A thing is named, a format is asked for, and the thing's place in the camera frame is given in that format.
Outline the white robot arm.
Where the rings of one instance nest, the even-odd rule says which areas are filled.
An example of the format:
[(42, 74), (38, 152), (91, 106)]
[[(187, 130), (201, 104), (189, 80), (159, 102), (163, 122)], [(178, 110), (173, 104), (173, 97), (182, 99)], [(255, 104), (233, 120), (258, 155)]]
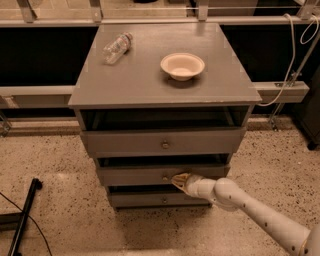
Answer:
[(242, 210), (291, 256), (320, 256), (320, 225), (309, 230), (251, 197), (228, 178), (214, 180), (182, 173), (173, 176), (171, 182), (193, 198), (225, 210)]

